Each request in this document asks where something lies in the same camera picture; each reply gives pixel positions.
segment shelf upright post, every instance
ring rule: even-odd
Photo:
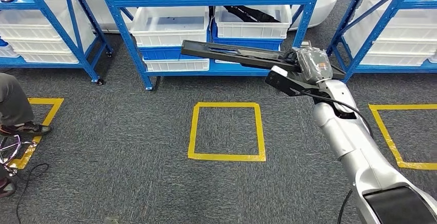
[[[336,47],[338,45],[338,43],[340,42],[340,37],[342,36],[342,34],[340,34],[340,32],[349,23],[350,19],[352,18],[352,14],[354,13],[355,9],[357,8],[359,1],[360,0],[350,1],[349,7],[347,8],[346,13],[344,14],[342,20],[340,21],[340,24],[339,24],[339,27],[337,28],[337,31],[335,32],[334,36],[332,37],[331,43],[329,44],[328,48],[326,49],[326,54],[328,54],[328,56],[331,56],[333,47]]]
[[[73,25],[73,30],[74,30],[74,35],[76,37],[77,47],[82,52],[82,54],[85,55],[85,52],[83,51],[82,40],[80,39],[80,32],[79,32],[79,27],[77,26],[77,20],[76,20],[76,15],[74,13],[73,3],[71,2],[71,0],[66,0],[66,2],[67,2],[67,7],[68,7],[69,12],[70,12],[71,24]]]
[[[384,14],[382,14],[381,18],[372,29],[372,32],[370,32],[370,35],[367,37],[364,44],[358,50],[355,58],[351,60],[350,65],[346,70],[346,76],[344,78],[344,81],[348,81],[349,78],[352,76],[355,68],[360,64],[360,62],[366,56],[367,52],[370,50],[373,41],[375,41],[379,37],[386,25],[389,23],[390,19],[396,15],[397,11],[399,10],[399,6],[402,4],[403,1],[404,0],[392,0],[387,6]]]
[[[112,54],[113,49],[112,47],[109,45],[108,41],[106,40],[106,37],[102,31],[102,29],[100,28],[100,26],[98,25],[98,22],[93,14],[93,12],[90,9],[90,6],[87,4],[87,2],[84,2],[83,0],[78,0],[80,5],[82,6],[82,9],[85,11],[85,14],[87,14],[88,19],[91,22],[91,25],[94,28],[94,31],[97,33],[97,36],[100,38],[101,42],[103,44],[105,44],[106,47],[106,54]]]
[[[299,27],[297,28],[296,36],[294,37],[293,41],[294,47],[300,47],[302,45],[302,41],[304,41],[308,24],[310,23],[311,16],[313,15],[316,2],[317,0],[310,0],[309,3],[303,5],[304,8],[302,11],[302,19],[299,22]]]
[[[130,33],[126,27],[126,24],[123,20],[123,17],[120,12],[120,8],[116,7],[114,3],[112,3],[113,0],[105,0],[109,11],[111,12],[115,23],[117,24],[117,28],[120,31],[120,35],[122,36],[124,43],[126,45],[126,48],[132,57],[133,63],[135,67],[137,68],[138,73],[140,74],[141,79],[144,82],[144,85],[146,86],[146,90],[152,90],[153,84],[150,80],[150,78],[146,74],[146,66],[144,65],[143,61],[140,58],[140,55],[138,55],[137,48],[132,40],[132,37],[130,36]]]
[[[45,1],[44,0],[33,0],[33,1],[39,7],[42,14],[52,24],[53,28],[59,33],[59,35],[64,40],[64,42],[67,44],[67,46],[70,48],[70,50],[72,51],[74,56],[76,56],[76,58],[79,60],[80,65],[83,67],[83,69],[91,77],[91,81],[97,82],[99,80],[99,75],[96,73],[96,71],[93,69],[93,67],[91,67],[91,65],[88,63],[87,59],[85,58],[85,54],[83,52],[81,52],[79,50],[79,48],[74,44],[73,40],[70,38],[68,33],[62,27],[61,23],[58,21],[58,19],[53,14],[53,12],[50,10],[50,8],[45,3]]]

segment yellow tape square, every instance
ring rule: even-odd
[[[255,110],[255,125],[258,140],[258,154],[217,154],[217,153],[195,153],[197,122],[199,120],[200,107],[218,108],[250,108]],[[264,134],[262,132],[261,109],[259,104],[254,102],[198,102],[194,106],[193,119],[191,121],[190,143],[188,145],[188,158],[195,160],[214,161],[265,161]]]
[[[50,123],[53,120],[53,117],[61,107],[64,98],[28,98],[28,100],[31,105],[52,105],[52,108],[50,109],[44,121],[42,122],[42,125],[50,125]],[[41,136],[35,136],[32,141],[36,144],[40,143]],[[36,147],[34,145],[28,146],[23,156],[19,159],[11,160],[8,163],[8,166],[17,169],[24,169],[24,167],[29,162],[33,152],[35,151],[35,148]]]
[[[426,163],[426,162],[405,162],[402,156],[397,150],[395,143],[387,131],[378,110],[433,110],[437,109],[437,104],[424,104],[424,105],[369,105],[373,116],[375,117],[376,123],[384,136],[385,142],[389,146],[396,159],[396,163],[399,167],[411,168],[411,169],[422,169],[422,170],[437,170],[437,163]]]

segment shelf frame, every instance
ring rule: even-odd
[[[69,47],[69,49],[72,51],[74,56],[78,59],[79,63],[77,64],[66,64],[66,63],[27,63],[24,61],[22,57],[19,58],[0,58],[0,68],[7,67],[7,68],[82,68],[84,69],[87,74],[91,77],[92,82],[98,82],[100,80],[100,76],[97,74],[97,72],[94,70],[95,65],[97,64],[101,53],[106,49],[107,54],[111,55],[113,52],[112,47],[109,45],[108,41],[106,40],[100,26],[97,23],[97,20],[95,19],[94,15],[91,12],[90,7],[86,3],[85,0],[78,0],[80,5],[82,6],[82,9],[84,10],[85,14],[87,15],[88,19],[90,20],[92,26],[94,27],[94,30],[97,33],[97,37],[94,40],[94,42],[91,44],[89,48],[84,51],[84,48],[82,47],[80,35],[79,35],[79,29],[76,21],[76,16],[73,9],[72,0],[66,0],[67,6],[69,8],[70,18],[72,21],[74,33],[75,33],[75,39],[77,42],[77,46],[73,42],[73,39],[70,38],[66,30],[62,27],[61,23],[58,21],[56,16],[53,14],[53,12],[48,7],[47,3],[44,0],[27,0],[26,2],[11,2],[11,3],[0,3],[0,9],[37,9],[42,12],[42,14],[48,19],[48,21],[52,24],[53,28],[56,30],[56,32],[59,33],[63,41],[66,43],[66,45]],[[96,42],[100,41],[100,49],[98,50],[98,53],[93,58],[91,63],[87,61],[87,57],[89,56],[92,48],[95,46]]]
[[[428,60],[421,66],[384,66],[384,65],[365,65],[360,64],[367,52],[370,50],[372,43],[378,39],[388,22],[394,17],[399,9],[437,9],[437,0],[392,0],[387,9],[377,22],[370,35],[367,37],[361,48],[358,50],[355,57],[352,56],[349,46],[343,38],[346,30],[357,24],[360,20],[371,14],[374,10],[386,3],[388,0],[381,0],[376,5],[371,7],[364,14],[349,23],[352,15],[361,0],[352,0],[349,4],[346,13],[344,14],[340,24],[331,40],[330,45],[326,49],[326,53],[334,55],[342,69],[346,72],[343,81],[347,82],[354,73],[436,73],[437,63],[431,63]],[[345,60],[340,55],[338,44],[343,44],[350,64],[346,65]]]
[[[222,5],[301,5],[299,11],[302,12],[302,19],[299,23],[296,36],[294,38],[293,46],[299,47],[304,40],[308,24],[313,13],[315,3],[317,0],[105,0],[109,11],[111,12],[115,23],[120,31],[126,48],[133,60],[133,63],[144,82],[146,90],[152,90],[153,84],[150,76],[164,76],[164,75],[222,75],[222,76],[252,76],[252,70],[224,70],[216,72],[148,72],[146,65],[141,60],[136,45],[123,21],[121,12],[126,7],[151,7],[151,6],[222,6]]]

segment cable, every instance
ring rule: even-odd
[[[364,121],[364,123],[366,124],[366,126],[367,126],[367,129],[368,129],[368,131],[369,131],[369,134],[370,134],[370,136],[373,138],[373,139],[375,139],[374,137],[373,137],[373,131],[372,131],[372,129],[370,128],[370,125],[369,125],[369,122],[366,120],[366,118],[360,113],[360,111],[358,111],[356,108],[353,108],[353,107],[351,107],[350,105],[348,105],[348,104],[346,104],[346,103],[343,103],[343,102],[341,102],[341,101],[338,101],[338,100],[335,100],[335,99],[331,99],[331,98],[327,98],[327,97],[322,97],[322,96],[318,96],[318,95],[315,95],[315,94],[310,94],[310,93],[306,93],[306,92],[304,92],[304,91],[300,91],[300,90],[298,90],[301,94],[304,94],[304,95],[307,95],[307,96],[310,96],[310,97],[313,97],[313,98],[316,98],[316,99],[321,99],[321,100],[324,100],[324,101],[328,101],[328,102],[334,102],[334,103],[337,103],[337,104],[339,104],[339,105],[342,105],[342,106],[345,106],[345,107],[347,107],[347,108],[349,108],[349,109],[351,109],[351,110],[353,110],[354,112],[356,112],[362,119],[363,119],[363,121]]]
[[[30,176],[32,176],[33,171],[34,171],[35,169],[37,169],[38,167],[40,167],[40,166],[45,166],[45,169],[44,169],[42,172],[40,172],[38,175],[36,175],[36,176],[34,176],[33,178],[31,178]],[[21,202],[21,199],[22,199],[23,196],[24,196],[24,193],[26,193],[26,190],[27,190],[27,188],[29,187],[29,183],[30,183],[32,180],[37,179],[37,178],[39,178],[40,176],[42,176],[43,173],[45,173],[45,172],[48,170],[48,167],[49,167],[49,165],[48,165],[47,163],[41,163],[41,164],[39,164],[39,165],[36,165],[36,166],[32,167],[32,169],[30,170],[29,174],[27,175],[27,179],[23,179],[22,177],[20,177],[20,175],[18,175],[18,173],[15,173],[15,175],[16,175],[19,179],[21,179],[22,181],[26,182],[26,186],[24,187],[23,193],[21,193],[20,199],[18,200],[18,203],[16,204],[16,209],[15,209],[16,218],[18,219],[18,223],[19,223],[19,224],[21,224],[21,219],[20,219],[20,216],[19,216],[19,214],[18,214],[18,208],[20,207],[20,202]]]
[[[339,217],[337,218],[337,224],[341,224],[341,217],[343,216],[344,207],[346,206],[347,200],[352,195],[352,189],[349,190],[346,197],[343,200],[342,207],[340,208]]]

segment sneaker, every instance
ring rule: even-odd
[[[12,136],[12,135],[44,135],[51,131],[52,129],[49,126],[45,125],[36,125],[32,121],[25,122],[21,126],[0,126],[0,134],[3,136]]]
[[[15,185],[10,179],[0,179],[0,198],[8,197],[15,192]]]

